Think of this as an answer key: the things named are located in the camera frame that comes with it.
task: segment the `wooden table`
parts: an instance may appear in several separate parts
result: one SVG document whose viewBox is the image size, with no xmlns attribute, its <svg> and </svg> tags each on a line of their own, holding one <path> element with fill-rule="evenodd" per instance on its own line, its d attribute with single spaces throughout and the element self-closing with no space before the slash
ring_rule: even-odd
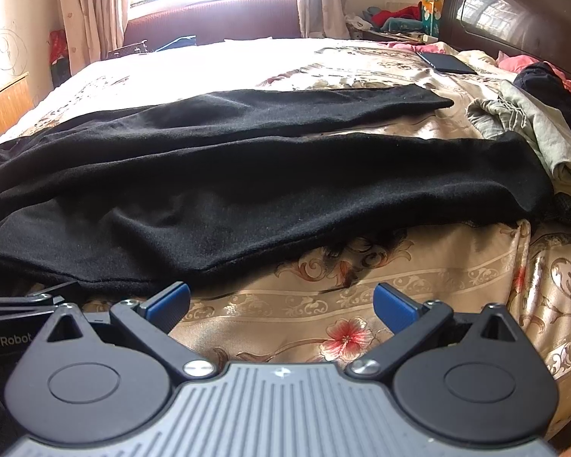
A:
<svg viewBox="0 0 571 457">
<path fill-rule="evenodd" d="M 27 86 L 27 75 L 26 72 L 0 88 L 0 136 L 34 108 Z"/>
</svg>

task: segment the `green cloth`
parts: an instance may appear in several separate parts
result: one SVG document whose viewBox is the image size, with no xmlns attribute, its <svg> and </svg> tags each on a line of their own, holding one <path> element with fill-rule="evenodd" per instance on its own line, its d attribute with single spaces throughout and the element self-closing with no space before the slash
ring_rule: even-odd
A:
<svg viewBox="0 0 571 457">
<path fill-rule="evenodd" d="M 467 118 L 485 139 L 508 130 L 519 133 L 550 175 L 554 192 L 571 196 L 571 129 L 559 110 L 502 81 L 499 98 L 475 99 Z"/>
</svg>

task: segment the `dark brown headboard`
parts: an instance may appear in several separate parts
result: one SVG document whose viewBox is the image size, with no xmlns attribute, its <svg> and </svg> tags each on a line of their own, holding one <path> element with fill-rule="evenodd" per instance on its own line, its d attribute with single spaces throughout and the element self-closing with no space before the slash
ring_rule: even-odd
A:
<svg viewBox="0 0 571 457">
<path fill-rule="evenodd" d="M 458 50 L 529 54 L 571 77 L 571 0 L 445 0 L 440 25 Z"/>
</svg>

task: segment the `bedspread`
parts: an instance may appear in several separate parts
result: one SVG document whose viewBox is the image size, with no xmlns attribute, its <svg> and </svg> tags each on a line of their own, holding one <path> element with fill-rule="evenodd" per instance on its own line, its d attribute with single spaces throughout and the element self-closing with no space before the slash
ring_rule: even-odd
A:
<svg viewBox="0 0 571 457">
<path fill-rule="evenodd" d="M 93 64 L 6 135 L 29 134 L 88 111 L 149 105 L 214 90 L 415 83 L 455 105 L 355 130 L 480 138 L 466 118 L 467 105 L 476 98 L 497 99 L 499 81 L 513 76 L 481 61 L 472 66 L 478 75 L 440 74 L 409 51 L 328 39 L 181 48 Z M 229 360 L 344 364 L 391 336 L 373 313 L 373 289 L 380 281 L 418 301 L 442 299 L 457 311 L 477 312 L 487 302 L 507 303 L 560 387 L 549 436 L 571 418 L 571 227 L 542 224 L 531 234 L 524 220 L 485 227 L 461 223 L 414 227 L 360 237 L 337 248 L 317 248 L 236 283 L 195 290 L 189 313 L 171 335 L 220 365 Z M 105 298 L 96 297 L 85 310 L 106 307 Z"/>
</svg>

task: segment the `black fabric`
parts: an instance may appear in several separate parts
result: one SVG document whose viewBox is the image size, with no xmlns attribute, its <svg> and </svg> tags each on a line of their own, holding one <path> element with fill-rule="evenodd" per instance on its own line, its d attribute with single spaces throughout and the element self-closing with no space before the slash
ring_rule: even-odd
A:
<svg viewBox="0 0 571 457">
<path fill-rule="evenodd" d="M 554 194 L 552 203 L 546 209 L 543 219 L 571 225 L 571 196 L 564 192 Z"/>
<path fill-rule="evenodd" d="M 367 232 L 540 213 L 552 185 L 515 133 L 301 136 L 451 104 L 417 86 L 234 91 L 18 139 L 0 148 L 0 276 L 148 295 Z"/>
<path fill-rule="evenodd" d="M 552 108 L 559 109 L 571 129 L 571 93 L 545 62 L 529 65 L 521 70 L 514 85 L 535 96 L 539 101 Z"/>
</svg>

